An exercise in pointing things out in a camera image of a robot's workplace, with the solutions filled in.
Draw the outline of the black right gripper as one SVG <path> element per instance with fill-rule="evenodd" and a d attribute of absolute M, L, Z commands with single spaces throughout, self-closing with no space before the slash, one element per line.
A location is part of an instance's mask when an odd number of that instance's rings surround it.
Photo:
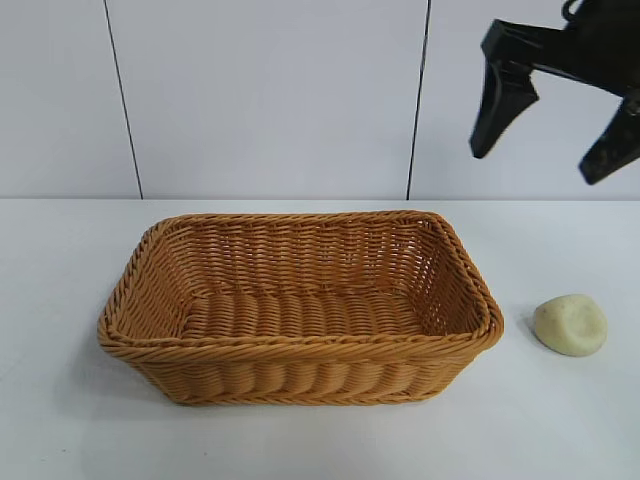
<path fill-rule="evenodd" d="M 494 20 L 481 43 L 482 98 L 469 140 L 472 155 L 489 154 L 509 125 L 539 100 L 538 70 L 619 97 L 639 87 L 639 3 L 566 1 L 563 28 Z M 595 185 L 639 158 L 639 97 L 625 96 L 579 164 Z"/>

